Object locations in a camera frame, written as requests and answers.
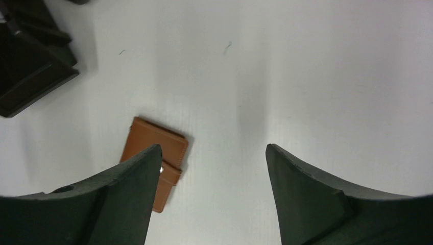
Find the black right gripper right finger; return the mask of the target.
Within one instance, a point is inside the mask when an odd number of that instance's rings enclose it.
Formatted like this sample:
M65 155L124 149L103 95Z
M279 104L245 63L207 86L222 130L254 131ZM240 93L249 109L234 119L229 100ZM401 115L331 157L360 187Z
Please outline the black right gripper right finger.
M367 188L266 148L282 244L432 244L432 195Z

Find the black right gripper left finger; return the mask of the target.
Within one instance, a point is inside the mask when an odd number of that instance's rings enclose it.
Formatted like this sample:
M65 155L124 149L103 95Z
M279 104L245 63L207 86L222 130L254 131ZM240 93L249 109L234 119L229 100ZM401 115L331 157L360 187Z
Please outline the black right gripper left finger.
M53 192L1 197L1 244L144 244L161 164L154 144Z

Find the brown leather card holder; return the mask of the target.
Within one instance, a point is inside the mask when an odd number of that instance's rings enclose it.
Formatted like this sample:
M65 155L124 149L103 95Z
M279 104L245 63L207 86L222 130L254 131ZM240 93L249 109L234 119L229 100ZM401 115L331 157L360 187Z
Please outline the brown leather card holder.
M177 185L182 175L181 164L188 148L187 139L181 134L136 116L133 118L120 162L154 144L161 146L162 164L153 211L161 213L172 188Z

